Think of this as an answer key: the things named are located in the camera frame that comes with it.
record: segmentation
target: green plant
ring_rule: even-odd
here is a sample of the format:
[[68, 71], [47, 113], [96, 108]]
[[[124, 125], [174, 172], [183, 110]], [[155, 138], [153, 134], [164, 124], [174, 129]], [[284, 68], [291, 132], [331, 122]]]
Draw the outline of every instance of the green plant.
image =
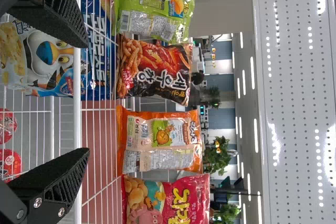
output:
[[219, 106], [221, 105], [220, 99], [211, 99], [209, 102], [209, 105], [213, 107], [214, 109], [218, 109]]
[[210, 95], [212, 98], [218, 98], [219, 97], [219, 88], [218, 88], [218, 86], [212, 86], [208, 89], [205, 89], [204, 93]]
[[204, 152], [204, 167], [205, 172], [215, 173], [219, 170], [218, 174], [224, 174], [224, 168], [229, 164], [231, 156], [227, 153], [229, 140], [225, 137], [216, 137], [216, 142], [219, 143], [218, 148], [206, 148]]
[[236, 205], [222, 205], [219, 211], [214, 212], [214, 224], [234, 224], [239, 213], [240, 209]]

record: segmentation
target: screw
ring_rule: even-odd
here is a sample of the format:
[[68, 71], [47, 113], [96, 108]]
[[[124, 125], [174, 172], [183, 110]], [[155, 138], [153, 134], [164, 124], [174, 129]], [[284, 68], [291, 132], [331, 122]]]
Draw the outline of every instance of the screw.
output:
[[65, 213], [65, 209], [64, 207], [62, 207], [59, 211], [58, 211], [58, 217], [62, 217]]
[[35, 199], [34, 208], [39, 208], [42, 205], [42, 198]]
[[25, 212], [23, 210], [20, 210], [17, 215], [16, 215], [16, 218], [19, 220], [23, 217], [23, 215], [25, 214]]

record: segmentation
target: orange snack bag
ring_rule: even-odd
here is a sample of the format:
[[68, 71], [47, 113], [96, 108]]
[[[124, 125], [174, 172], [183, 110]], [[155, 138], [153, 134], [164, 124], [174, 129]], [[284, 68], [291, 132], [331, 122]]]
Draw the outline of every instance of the orange snack bag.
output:
[[132, 112], [117, 106], [118, 175], [153, 169], [202, 173], [199, 122], [196, 110]]

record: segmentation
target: blue snack bag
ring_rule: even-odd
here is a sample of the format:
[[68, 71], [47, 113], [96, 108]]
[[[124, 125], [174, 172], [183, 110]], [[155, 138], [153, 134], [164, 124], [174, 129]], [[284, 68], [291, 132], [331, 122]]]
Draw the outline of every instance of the blue snack bag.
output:
[[81, 50], [81, 99], [109, 100], [114, 84], [114, 37], [111, 35], [113, 0], [81, 0], [81, 11], [87, 24], [89, 48]]
[[[111, 83], [114, 83], [114, 71], [110, 71], [110, 66], [114, 66], [114, 44], [110, 42], [113, 38], [108, 18], [110, 6], [111, 0], [82, 0], [81, 9], [90, 40], [89, 48], [81, 50], [82, 100], [110, 99]], [[2, 81], [10, 89], [23, 90], [26, 95], [37, 97], [72, 97], [73, 52], [73, 46], [14, 17], [0, 24]]]

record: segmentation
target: snack food image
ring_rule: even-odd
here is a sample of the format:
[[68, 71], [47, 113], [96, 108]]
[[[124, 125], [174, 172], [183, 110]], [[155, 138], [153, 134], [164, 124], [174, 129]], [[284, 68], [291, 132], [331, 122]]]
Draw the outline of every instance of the snack food image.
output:
[[[81, 11], [90, 27], [89, 48], [82, 49], [80, 56], [82, 100], [110, 99], [114, 83], [110, 68], [114, 66], [114, 44], [109, 40], [112, 1], [82, 0]], [[73, 58], [72, 45], [27, 23], [11, 17], [9, 23], [0, 24], [2, 79], [10, 89], [38, 97], [72, 97]]]
[[118, 174], [152, 169], [202, 173], [201, 126], [197, 111], [131, 112], [117, 106]]
[[209, 174], [184, 177], [174, 183], [123, 175], [123, 224], [208, 224], [209, 183]]
[[195, 0], [117, 0], [117, 33], [151, 36], [172, 44], [186, 42]]
[[12, 181], [22, 172], [21, 157], [16, 152], [9, 149], [0, 148], [0, 180], [5, 183]]
[[13, 137], [16, 128], [17, 122], [14, 113], [0, 108], [0, 144], [7, 143]]
[[118, 98], [158, 94], [188, 106], [192, 71], [191, 44], [157, 46], [119, 35]]
[[[7, 63], [14, 64], [14, 72], [19, 76], [25, 75], [26, 60], [23, 44], [13, 23], [0, 25], [0, 60], [2, 69], [6, 67]], [[8, 83], [8, 75], [3, 76], [3, 83]]]

